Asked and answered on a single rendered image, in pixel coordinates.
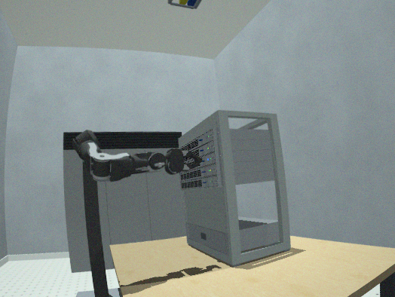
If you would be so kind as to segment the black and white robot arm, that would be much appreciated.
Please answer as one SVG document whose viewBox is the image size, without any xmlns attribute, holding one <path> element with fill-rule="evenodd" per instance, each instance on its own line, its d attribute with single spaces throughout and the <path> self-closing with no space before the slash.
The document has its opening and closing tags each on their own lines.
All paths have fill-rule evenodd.
<svg viewBox="0 0 395 297">
<path fill-rule="evenodd" d="M 74 139 L 72 140 L 72 146 L 78 155 L 80 154 L 81 157 L 79 157 L 85 162 L 87 171 L 89 174 L 92 174 L 93 179 L 97 182 L 114 182 L 128 177 L 131 174 L 153 173 L 154 171 L 151 172 L 148 166 L 155 170 L 155 172 L 161 172 L 161 168 L 163 168 L 167 162 L 165 156 L 158 152 L 137 153 L 132 155 L 128 153 L 117 155 L 102 153 L 100 150 L 100 142 L 92 130 L 85 130 L 83 133 L 76 136 L 76 140 L 77 141 Z M 110 172 L 110 162 L 112 175 Z"/>
</svg>

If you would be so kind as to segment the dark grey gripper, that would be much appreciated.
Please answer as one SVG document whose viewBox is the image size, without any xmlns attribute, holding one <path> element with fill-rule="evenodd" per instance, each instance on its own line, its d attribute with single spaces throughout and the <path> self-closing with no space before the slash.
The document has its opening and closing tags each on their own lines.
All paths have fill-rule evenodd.
<svg viewBox="0 0 395 297">
<path fill-rule="evenodd" d="M 184 158 L 193 158 L 194 165 L 189 163 L 184 163 Z M 180 150 L 178 148 L 171 148 L 167 151 L 165 155 L 167 160 L 165 165 L 165 170 L 170 175 L 180 173 L 181 171 L 188 171 L 193 168 L 196 168 L 200 162 L 202 162 L 202 158 L 199 158 L 196 154 L 190 152 L 189 150 Z"/>
</svg>

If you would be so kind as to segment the grey server rack frame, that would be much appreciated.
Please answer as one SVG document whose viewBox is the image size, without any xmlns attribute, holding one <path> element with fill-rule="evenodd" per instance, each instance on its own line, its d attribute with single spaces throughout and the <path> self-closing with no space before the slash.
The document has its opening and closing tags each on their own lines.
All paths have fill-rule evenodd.
<svg viewBox="0 0 395 297">
<path fill-rule="evenodd" d="M 257 120 L 229 129 L 228 118 Z M 268 130 L 253 130 L 266 123 Z M 217 110 L 178 141 L 180 150 L 203 160 L 196 168 L 179 173 L 188 245 L 233 267 L 290 250 L 277 114 Z M 278 220 L 238 217 L 235 185 L 267 181 L 275 182 Z"/>
</svg>

